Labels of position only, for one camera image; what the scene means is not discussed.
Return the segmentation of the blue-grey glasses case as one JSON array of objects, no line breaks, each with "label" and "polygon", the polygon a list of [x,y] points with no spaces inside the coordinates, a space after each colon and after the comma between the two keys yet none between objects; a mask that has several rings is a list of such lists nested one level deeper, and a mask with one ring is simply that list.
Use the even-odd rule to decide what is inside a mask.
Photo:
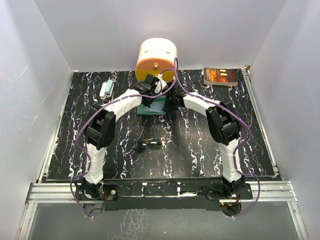
[{"label": "blue-grey glasses case", "polygon": [[143,104],[137,107],[137,114],[140,116],[144,115],[155,115],[162,116],[165,115],[166,112],[163,110],[165,105],[166,97],[160,96],[156,98],[149,107],[144,106]]}]

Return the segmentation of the black sunglasses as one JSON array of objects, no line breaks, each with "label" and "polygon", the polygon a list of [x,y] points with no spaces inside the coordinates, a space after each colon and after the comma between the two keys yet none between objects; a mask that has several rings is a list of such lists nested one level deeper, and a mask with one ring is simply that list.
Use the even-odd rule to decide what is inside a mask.
[{"label": "black sunglasses", "polygon": [[162,148],[162,142],[158,138],[140,140],[136,143],[134,150],[136,153],[141,154],[147,148],[152,150],[160,150]]}]

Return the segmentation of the light blue cleaning cloth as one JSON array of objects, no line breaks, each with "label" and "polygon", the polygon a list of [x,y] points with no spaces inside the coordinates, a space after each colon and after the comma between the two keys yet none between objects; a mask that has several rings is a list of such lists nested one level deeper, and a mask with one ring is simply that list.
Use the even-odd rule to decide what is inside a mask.
[{"label": "light blue cleaning cloth", "polygon": [[161,99],[154,100],[149,107],[145,106],[144,111],[150,114],[163,114],[163,107],[164,107],[165,101]]}]

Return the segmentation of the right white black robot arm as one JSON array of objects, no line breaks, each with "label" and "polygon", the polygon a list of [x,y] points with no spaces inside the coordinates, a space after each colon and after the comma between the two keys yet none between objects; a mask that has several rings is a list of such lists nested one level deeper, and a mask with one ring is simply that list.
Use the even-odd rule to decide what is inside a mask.
[{"label": "right white black robot arm", "polygon": [[164,110],[175,111],[178,108],[191,109],[207,119],[209,132],[218,144],[222,160],[222,190],[223,194],[233,199],[240,194],[246,184],[242,173],[239,153],[241,123],[231,111],[232,105],[212,100],[197,92],[186,93],[177,84],[170,83],[164,89],[172,89],[165,94]]}]

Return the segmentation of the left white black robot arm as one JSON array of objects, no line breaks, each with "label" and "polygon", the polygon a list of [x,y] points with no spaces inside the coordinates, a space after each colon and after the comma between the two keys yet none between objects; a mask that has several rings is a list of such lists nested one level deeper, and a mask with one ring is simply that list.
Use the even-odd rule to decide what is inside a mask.
[{"label": "left white black robot arm", "polygon": [[103,195],[104,159],[107,147],[114,140],[117,120],[141,104],[149,106],[155,100],[152,97],[161,94],[166,86],[162,74],[148,74],[144,81],[127,89],[111,103],[91,108],[93,119],[84,130],[87,152],[85,175],[78,187],[87,198],[97,200]]}]

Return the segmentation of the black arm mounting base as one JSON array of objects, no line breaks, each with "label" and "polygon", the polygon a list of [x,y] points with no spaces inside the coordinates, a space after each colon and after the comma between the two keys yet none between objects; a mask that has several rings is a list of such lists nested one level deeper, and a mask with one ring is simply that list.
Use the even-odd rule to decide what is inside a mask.
[{"label": "black arm mounting base", "polygon": [[244,177],[229,183],[221,177],[167,179],[111,179],[94,184],[75,180],[75,197],[86,206],[100,204],[100,211],[190,210],[222,211],[227,216],[241,212],[241,201],[253,194]]}]

